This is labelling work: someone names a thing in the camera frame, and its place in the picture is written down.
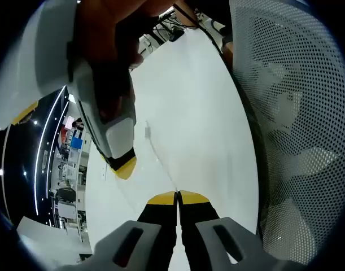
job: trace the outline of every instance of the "office chair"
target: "office chair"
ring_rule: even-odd
[[[345,205],[344,58],[303,1],[230,0],[230,9],[233,75],[266,162],[259,173],[263,246],[306,264]]]

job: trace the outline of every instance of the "led light strip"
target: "led light strip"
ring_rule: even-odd
[[[7,133],[5,134],[5,138],[4,138],[4,146],[3,146],[3,153],[2,153],[2,171],[3,171],[3,173],[4,173],[5,149],[7,147],[7,139],[8,139],[8,135],[9,135],[9,131],[10,131],[10,126],[11,125],[8,126]],[[2,189],[3,189],[3,199],[4,199],[5,209],[7,211],[7,215],[8,215],[9,221],[12,221],[10,219],[10,215],[9,215],[9,211],[8,211],[8,205],[7,205],[7,199],[5,197],[4,174],[2,174],[1,177],[2,177]]]
[[[48,158],[48,167],[47,167],[47,181],[46,181],[46,197],[47,197],[47,198],[48,198],[49,165],[50,165],[50,158],[51,158],[52,153],[53,153],[54,140],[55,140],[55,136],[57,135],[57,132],[58,132],[58,128],[59,128],[59,125],[60,125],[60,121],[62,120],[62,117],[63,117],[63,115],[64,115],[65,110],[67,109],[68,104],[69,104],[69,101],[65,104],[65,107],[64,107],[64,109],[63,109],[63,112],[62,112],[62,114],[61,114],[61,116],[60,116],[60,118],[59,118],[57,128],[55,129],[55,132],[54,132],[52,144],[51,144],[51,146],[50,146],[50,152],[49,152],[49,158]]]
[[[52,115],[52,112],[54,110],[55,105],[57,104],[57,101],[59,99],[59,97],[61,96],[63,90],[65,89],[65,86],[62,88],[62,90],[59,92],[56,100],[54,101],[54,104],[52,106],[52,109],[49,112],[48,118],[46,120],[46,124],[44,125],[43,128],[43,132],[42,132],[42,136],[41,136],[41,140],[39,141],[39,146],[38,146],[38,151],[37,151],[37,159],[36,159],[36,166],[34,168],[34,206],[36,207],[36,214],[38,214],[38,204],[37,204],[37,189],[36,189],[36,184],[37,184],[37,169],[38,169],[38,160],[39,160],[39,153],[41,151],[41,146],[42,146],[42,141],[43,141],[43,137],[44,137],[44,133],[46,131],[47,125],[48,125],[48,121],[50,119],[50,116]]]

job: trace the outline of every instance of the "white table surface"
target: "white table surface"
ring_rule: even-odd
[[[92,250],[123,222],[136,220],[150,198],[175,188],[208,197],[220,217],[255,233],[258,185],[251,133],[233,80],[210,40],[188,29],[131,75],[137,165],[121,180],[91,144],[86,216]],[[146,121],[157,156],[145,138]]]

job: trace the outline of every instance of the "gray plastic bracket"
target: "gray plastic bracket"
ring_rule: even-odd
[[[94,250],[94,255],[78,265],[66,265],[59,271],[75,270],[110,270],[110,271],[143,271],[146,270],[152,247],[161,226],[137,221],[127,221],[108,236],[100,240]],[[122,243],[133,229],[143,232],[138,239],[126,267],[120,267],[113,259],[118,253]]]
[[[304,265],[293,261],[278,260],[264,251],[259,237],[252,234],[230,217],[196,223],[209,254],[212,270],[300,270]],[[228,234],[224,240],[218,235],[221,229]],[[228,251],[234,251],[235,259],[232,264]]]

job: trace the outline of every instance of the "yellow trim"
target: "yellow trim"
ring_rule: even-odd
[[[16,125],[18,124],[27,114],[29,114],[32,110],[36,109],[38,106],[38,101],[32,103],[28,108],[26,108],[25,110],[23,110],[18,117],[16,117],[12,124]]]
[[[173,205],[174,191],[154,196],[147,204],[154,205]]]
[[[122,167],[120,167],[118,170],[116,170],[116,175],[124,180],[127,180],[132,172],[134,167],[136,166],[137,158],[134,156],[132,159],[130,159],[127,163],[125,163]]]
[[[208,198],[206,198],[203,195],[180,190],[181,196],[182,196],[182,203],[183,204],[196,204],[196,203],[206,203],[209,202]]]

